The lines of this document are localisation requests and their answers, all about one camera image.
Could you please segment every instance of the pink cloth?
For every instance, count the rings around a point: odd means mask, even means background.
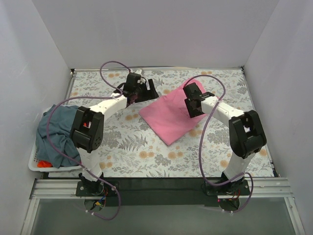
[[[202,84],[193,80],[204,93]],[[205,115],[190,118],[185,104],[186,95],[183,91],[184,82],[180,87],[161,96],[157,101],[139,111],[151,129],[167,144],[171,145],[188,131],[193,129]]]

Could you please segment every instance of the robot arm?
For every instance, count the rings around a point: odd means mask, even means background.
[[[102,175],[97,151],[103,139],[104,122],[117,111],[133,103],[158,98],[153,80],[148,80],[150,87],[148,90],[146,81],[141,78],[140,74],[129,73],[126,82],[118,86],[120,89],[123,87],[122,95],[116,90],[111,95],[116,98],[106,99],[89,108],[81,106],[76,112],[70,137],[78,149],[82,164],[97,177]],[[92,188],[98,185],[96,178],[86,172],[79,177],[90,191],[97,192],[97,188]]]
[[[212,112],[218,99],[210,92],[202,93],[195,83],[184,87],[185,104],[189,116],[196,117]],[[261,150],[267,140],[261,121],[256,111],[244,112],[221,102],[217,106],[213,117],[229,128],[230,146],[233,150],[227,168],[222,173],[226,180],[245,172],[251,159]],[[241,181],[243,176],[232,181]]]

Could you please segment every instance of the floral tablecloth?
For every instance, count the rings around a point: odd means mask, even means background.
[[[225,84],[224,101],[241,110],[251,110],[252,103],[241,70],[144,70],[152,78],[158,94],[166,95],[186,79],[198,74],[212,74]],[[127,71],[107,71],[104,76],[117,86],[126,80]],[[198,80],[207,91],[222,94],[221,86],[209,77]],[[108,96],[112,88],[105,84],[98,71],[78,72],[70,96]],[[99,100],[72,100],[69,104],[95,105]],[[201,177],[198,147],[204,118],[171,146],[167,146],[138,114],[154,100],[133,104],[111,116],[104,127],[99,149],[100,166],[105,177]],[[203,142],[203,167],[206,176],[219,177],[231,156],[228,128],[212,119]],[[247,169],[253,176],[273,176],[265,148],[252,159]],[[77,176],[80,170],[50,173],[50,177]]]

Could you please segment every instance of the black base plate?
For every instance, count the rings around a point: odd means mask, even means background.
[[[204,205],[218,207],[218,195],[224,193],[204,190],[203,178],[107,178],[109,183],[116,186],[123,206],[147,206],[147,205]],[[209,181],[217,182],[220,178],[208,178]],[[241,184],[241,195],[248,195],[247,182]],[[76,196],[100,197],[92,195],[82,188],[82,183],[77,184]],[[117,206],[116,192],[108,188],[106,206]]]
[[[212,187],[208,185],[207,183],[205,184],[205,189],[206,189],[206,195],[208,196],[219,196],[219,195],[228,195],[226,192],[220,192],[217,191],[215,187]],[[243,180],[241,184],[239,185],[238,189],[236,190],[236,195],[238,195],[238,191],[240,190],[240,195],[249,195],[250,190],[249,190],[249,185],[247,180]]]
[[[110,181],[109,183],[112,184],[113,186],[115,186],[115,188],[117,188],[117,190],[119,189],[119,182],[118,181]],[[107,197],[116,196],[116,191],[113,190],[111,187],[104,185],[104,189],[108,193]],[[84,188],[83,182],[79,181],[77,183],[75,195],[78,197],[100,197],[100,196],[103,196],[104,193],[102,192],[99,195],[94,195]]]

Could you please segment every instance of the white wall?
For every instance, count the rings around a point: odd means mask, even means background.
[[[246,63],[278,0],[33,2],[70,68],[229,68]]]
[[[313,234],[313,2],[280,0],[245,66],[274,164]]]
[[[27,163],[43,109],[69,69],[31,0],[0,0],[0,234],[22,229],[36,174]]]

